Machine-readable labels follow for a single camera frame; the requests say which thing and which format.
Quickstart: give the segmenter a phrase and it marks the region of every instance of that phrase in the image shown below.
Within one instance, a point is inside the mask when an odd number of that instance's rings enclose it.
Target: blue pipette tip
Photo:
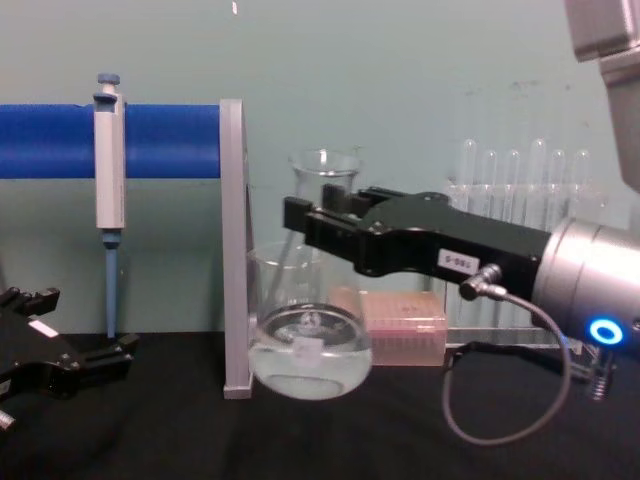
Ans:
[[[118,245],[122,234],[119,230],[105,230],[102,242],[106,248],[106,314],[107,337],[115,338],[118,312]]]

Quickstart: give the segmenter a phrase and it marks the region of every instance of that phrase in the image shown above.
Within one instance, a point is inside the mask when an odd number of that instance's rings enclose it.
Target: gray cable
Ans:
[[[444,411],[445,419],[451,430],[453,430],[456,435],[469,443],[473,443],[474,445],[478,445],[481,447],[494,447],[497,445],[504,445],[507,443],[515,442],[538,431],[560,411],[562,405],[567,399],[567,395],[569,394],[569,387],[571,386],[571,353],[569,350],[569,344],[556,322],[554,322],[553,319],[542,309],[520,297],[516,297],[515,295],[511,295],[508,293],[504,293],[500,295],[500,297],[502,300],[522,307],[531,312],[533,315],[536,315],[546,324],[551,333],[553,333],[554,337],[558,341],[558,344],[560,345],[560,353],[562,354],[562,383],[560,384],[558,395],[556,396],[553,403],[549,406],[547,411],[544,413],[544,415],[542,415],[538,420],[536,420],[527,428],[520,430],[519,432],[516,432],[514,434],[507,435],[505,437],[478,438],[464,432],[453,419],[453,414],[451,413],[451,385],[453,382],[453,368],[452,366],[450,366],[444,374],[444,384],[442,387],[442,409]]]

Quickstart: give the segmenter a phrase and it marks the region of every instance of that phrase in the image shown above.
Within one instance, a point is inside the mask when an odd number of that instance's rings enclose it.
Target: blue cylinder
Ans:
[[[128,178],[220,178],[217,105],[127,105]],[[93,178],[93,105],[0,105],[0,179]]]

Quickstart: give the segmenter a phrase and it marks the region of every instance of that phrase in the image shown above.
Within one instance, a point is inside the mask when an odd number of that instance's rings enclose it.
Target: blue led ring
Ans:
[[[616,345],[622,341],[622,329],[618,324],[606,318],[600,318],[591,322],[589,333],[598,342],[604,345]]]

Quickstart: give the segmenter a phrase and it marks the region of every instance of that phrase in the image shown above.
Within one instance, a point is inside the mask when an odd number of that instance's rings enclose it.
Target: cable connector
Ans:
[[[495,263],[489,263],[460,284],[460,296],[471,301],[483,296],[493,300],[502,300],[507,294],[504,287],[495,285],[502,278],[502,270]]]

